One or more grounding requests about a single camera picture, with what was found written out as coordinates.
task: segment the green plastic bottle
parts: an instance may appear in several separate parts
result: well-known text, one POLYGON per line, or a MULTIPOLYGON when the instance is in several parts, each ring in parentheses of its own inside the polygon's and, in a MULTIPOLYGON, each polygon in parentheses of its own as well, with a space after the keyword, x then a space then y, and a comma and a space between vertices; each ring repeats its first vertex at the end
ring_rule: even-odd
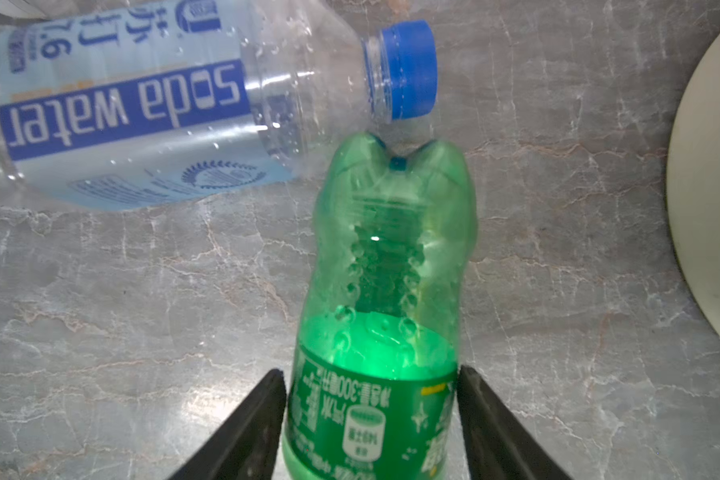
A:
POLYGON ((336 152, 314 214, 283 451, 296 480, 440 478, 461 278, 477 235, 461 151, 409 158, 370 134, 336 152))

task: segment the bottle label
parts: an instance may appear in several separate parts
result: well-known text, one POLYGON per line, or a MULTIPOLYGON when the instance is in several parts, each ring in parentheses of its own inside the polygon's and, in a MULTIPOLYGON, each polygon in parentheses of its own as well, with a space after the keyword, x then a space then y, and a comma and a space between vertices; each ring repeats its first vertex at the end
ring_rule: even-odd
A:
POLYGON ((105 210, 288 180, 246 91, 250 8, 155 2, 3 30, 0 129, 18 175, 105 210))
POLYGON ((288 442, 320 478, 429 480, 445 463, 456 371, 381 379, 338 368, 300 346, 288 442))

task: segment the white star on label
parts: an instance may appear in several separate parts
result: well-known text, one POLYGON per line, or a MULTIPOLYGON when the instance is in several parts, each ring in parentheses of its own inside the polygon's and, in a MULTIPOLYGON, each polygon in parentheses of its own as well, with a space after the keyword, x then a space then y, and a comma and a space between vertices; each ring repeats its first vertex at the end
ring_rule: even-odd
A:
POLYGON ((416 412, 411 420, 416 424, 416 433, 422 433, 422 424, 429 418, 429 415, 424 413, 424 402, 418 404, 418 412, 416 412))

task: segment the blue stripe on label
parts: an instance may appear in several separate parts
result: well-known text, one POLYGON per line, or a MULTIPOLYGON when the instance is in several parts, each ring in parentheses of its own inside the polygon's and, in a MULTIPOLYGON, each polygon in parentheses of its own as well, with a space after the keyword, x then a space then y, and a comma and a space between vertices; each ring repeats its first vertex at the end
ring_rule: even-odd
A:
POLYGON ((0 106, 13 160, 250 114, 240 60, 0 106))

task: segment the green label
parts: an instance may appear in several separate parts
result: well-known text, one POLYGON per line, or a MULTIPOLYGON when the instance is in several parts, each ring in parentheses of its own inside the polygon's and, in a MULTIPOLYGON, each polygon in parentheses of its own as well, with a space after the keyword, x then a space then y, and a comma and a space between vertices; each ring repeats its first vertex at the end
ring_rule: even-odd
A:
POLYGON ((299 346, 286 435, 321 478, 429 480, 445 463, 453 373, 381 379, 331 365, 299 346))

